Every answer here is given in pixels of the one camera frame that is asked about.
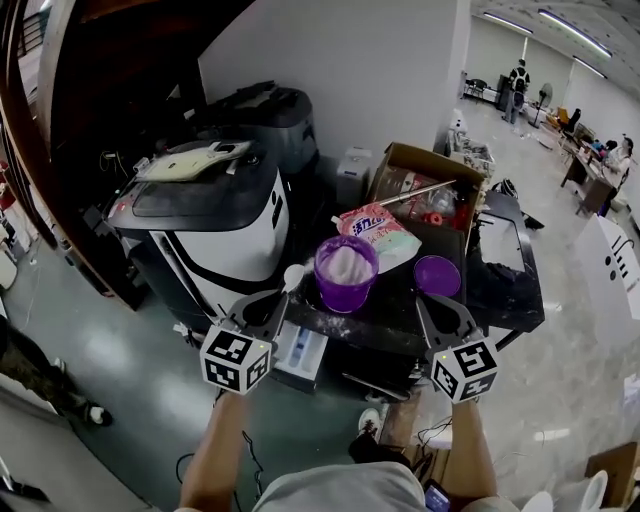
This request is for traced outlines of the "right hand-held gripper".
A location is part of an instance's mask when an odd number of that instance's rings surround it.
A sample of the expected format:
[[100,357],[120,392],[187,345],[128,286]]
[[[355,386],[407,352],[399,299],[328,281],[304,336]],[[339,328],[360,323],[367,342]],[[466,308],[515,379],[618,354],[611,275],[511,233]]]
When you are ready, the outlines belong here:
[[[441,295],[429,295],[428,298],[429,311],[421,297],[415,301],[428,350],[438,342],[438,330],[443,334],[467,336],[475,329],[475,320],[463,304]],[[435,388],[452,403],[462,403],[488,393],[498,373],[499,357],[495,342],[485,337],[437,352],[430,378]]]

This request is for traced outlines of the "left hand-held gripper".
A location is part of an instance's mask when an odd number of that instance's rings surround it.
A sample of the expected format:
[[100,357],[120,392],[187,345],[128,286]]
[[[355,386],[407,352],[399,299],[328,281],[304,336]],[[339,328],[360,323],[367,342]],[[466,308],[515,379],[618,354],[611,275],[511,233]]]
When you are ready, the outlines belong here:
[[211,326],[199,351],[202,378],[224,391],[246,395],[272,370],[289,302],[287,294],[260,291],[239,299],[228,319],[241,329]]

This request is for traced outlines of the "white plastic spoon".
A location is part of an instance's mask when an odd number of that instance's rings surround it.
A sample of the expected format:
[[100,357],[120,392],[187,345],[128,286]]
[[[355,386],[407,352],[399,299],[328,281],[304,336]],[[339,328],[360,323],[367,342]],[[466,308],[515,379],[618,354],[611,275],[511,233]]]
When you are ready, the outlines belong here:
[[283,274],[283,284],[281,293],[284,295],[295,291],[306,274],[305,266],[302,264],[293,264],[286,268]]

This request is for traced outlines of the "white detergent drawer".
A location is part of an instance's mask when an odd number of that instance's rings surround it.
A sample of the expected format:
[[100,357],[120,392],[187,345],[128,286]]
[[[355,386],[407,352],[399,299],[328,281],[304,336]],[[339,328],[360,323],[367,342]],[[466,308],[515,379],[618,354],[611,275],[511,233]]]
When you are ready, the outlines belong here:
[[314,394],[328,337],[285,321],[276,341],[271,377],[298,391]]

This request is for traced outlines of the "person's right forearm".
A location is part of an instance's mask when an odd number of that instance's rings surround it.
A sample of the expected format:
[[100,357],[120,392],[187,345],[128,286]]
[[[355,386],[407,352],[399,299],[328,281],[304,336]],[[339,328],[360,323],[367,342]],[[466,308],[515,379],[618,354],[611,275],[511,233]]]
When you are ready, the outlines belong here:
[[442,485],[462,502],[498,494],[497,479],[475,401],[452,407],[452,442]]

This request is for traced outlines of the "pink detergent refill bag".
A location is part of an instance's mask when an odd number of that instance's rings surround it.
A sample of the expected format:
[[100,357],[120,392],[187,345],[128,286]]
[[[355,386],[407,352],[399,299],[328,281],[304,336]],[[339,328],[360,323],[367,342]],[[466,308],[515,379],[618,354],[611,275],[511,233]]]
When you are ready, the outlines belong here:
[[422,242],[410,233],[384,206],[370,203],[334,216],[341,235],[368,242],[376,252],[379,273],[385,273],[417,255]]

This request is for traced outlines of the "purple bucket lid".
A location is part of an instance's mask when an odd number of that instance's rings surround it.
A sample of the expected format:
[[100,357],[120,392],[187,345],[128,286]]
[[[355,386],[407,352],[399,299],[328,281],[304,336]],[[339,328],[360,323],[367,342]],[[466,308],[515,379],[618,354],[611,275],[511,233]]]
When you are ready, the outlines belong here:
[[460,271],[448,259],[428,255],[420,258],[414,266],[415,282],[424,294],[453,297],[461,287]]

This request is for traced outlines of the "white and black robot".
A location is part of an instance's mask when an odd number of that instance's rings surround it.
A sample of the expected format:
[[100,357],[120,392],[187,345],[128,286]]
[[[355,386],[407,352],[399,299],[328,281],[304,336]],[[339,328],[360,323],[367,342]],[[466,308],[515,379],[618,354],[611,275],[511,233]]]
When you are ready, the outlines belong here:
[[286,187],[276,158],[250,142],[243,156],[193,181],[134,177],[107,216],[126,257],[187,325],[226,316],[237,300],[275,287],[282,275]]

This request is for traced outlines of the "purple plastic bucket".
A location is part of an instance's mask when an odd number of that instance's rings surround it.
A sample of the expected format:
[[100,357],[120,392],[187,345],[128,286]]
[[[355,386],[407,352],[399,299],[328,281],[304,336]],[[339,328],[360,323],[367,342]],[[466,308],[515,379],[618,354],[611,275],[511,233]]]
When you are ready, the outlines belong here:
[[[333,251],[348,246],[361,253],[372,265],[373,276],[358,285],[339,285],[326,279],[320,272],[320,266]],[[326,307],[337,313],[352,313],[366,301],[371,286],[379,272],[378,256],[366,241],[351,235],[338,235],[324,241],[315,254],[314,275],[321,300]]]

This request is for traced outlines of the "metal rod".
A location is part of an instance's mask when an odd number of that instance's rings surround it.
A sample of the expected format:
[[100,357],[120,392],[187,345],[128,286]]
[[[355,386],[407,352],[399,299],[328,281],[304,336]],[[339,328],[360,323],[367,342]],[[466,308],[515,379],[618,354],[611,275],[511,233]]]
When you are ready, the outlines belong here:
[[399,195],[393,196],[393,197],[388,198],[388,199],[377,201],[377,204],[379,206],[381,206],[381,207],[386,207],[386,206],[394,204],[394,203],[407,201],[407,200],[409,200],[409,199],[411,199],[413,197],[420,196],[420,195],[425,194],[427,192],[438,190],[438,189],[440,189],[442,187],[445,187],[447,185],[451,185],[453,183],[454,183],[454,180],[449,180],[449,181],[436,183],[436,184],[429,185],[429,186],[426,186],[426,187],[422,187],[422,188],[419,188],[419,189],[416,189],[416,190],[404,192],[404,193],[401,193]]

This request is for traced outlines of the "open cardboard box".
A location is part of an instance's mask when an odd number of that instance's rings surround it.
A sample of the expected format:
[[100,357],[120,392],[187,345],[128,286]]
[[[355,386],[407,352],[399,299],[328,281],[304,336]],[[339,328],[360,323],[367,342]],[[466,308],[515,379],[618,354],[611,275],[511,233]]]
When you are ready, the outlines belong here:
[[468,203],[475,211],[482,199],[484,176],[460,161],[406,144],[393,142],[385,150],[382,162],[373,175],[367,194],[368,203],[391,198],[404,192],[436,183],[454,183],[404,202],[387,206],[397,218],[423,222],[428,212],[438,212],[444,227],[453,228],[456,206]]

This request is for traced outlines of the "cream plastic cover panel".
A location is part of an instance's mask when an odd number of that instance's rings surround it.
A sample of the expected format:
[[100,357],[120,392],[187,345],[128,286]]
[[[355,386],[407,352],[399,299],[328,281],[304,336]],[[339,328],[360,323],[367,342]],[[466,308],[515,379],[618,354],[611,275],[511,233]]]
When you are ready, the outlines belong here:
[[211,166],[240,158],[251,146],[250,141],[194,141],[152,160],[142,159],[135,165],[135,179],[140,182],[193,181]]

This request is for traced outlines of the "small white appliance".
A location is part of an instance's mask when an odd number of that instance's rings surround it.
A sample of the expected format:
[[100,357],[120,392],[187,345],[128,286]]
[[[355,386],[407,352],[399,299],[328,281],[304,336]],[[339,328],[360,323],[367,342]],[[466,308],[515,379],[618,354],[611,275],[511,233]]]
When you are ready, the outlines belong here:
[[340,200],[362,197],[372,156],[370,150],[361,147],[352,146],[346,150],[336,171],[336,189]]

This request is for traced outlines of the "black smartphone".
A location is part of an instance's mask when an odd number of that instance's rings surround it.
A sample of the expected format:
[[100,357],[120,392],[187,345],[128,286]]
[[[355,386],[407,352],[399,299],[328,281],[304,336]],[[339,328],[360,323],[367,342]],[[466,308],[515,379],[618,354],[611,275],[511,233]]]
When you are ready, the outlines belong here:
[[427,512],[450,512],[451,501],[448,494],[433,479],[425,483],[424,501]]

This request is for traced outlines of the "person's grey shirt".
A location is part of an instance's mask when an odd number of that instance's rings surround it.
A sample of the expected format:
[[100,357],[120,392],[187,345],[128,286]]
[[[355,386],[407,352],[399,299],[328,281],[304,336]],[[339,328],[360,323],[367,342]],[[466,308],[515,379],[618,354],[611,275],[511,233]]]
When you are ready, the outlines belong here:
[[330,465],[274,480],[252,512],[426,512],[424,491],[396,462]]

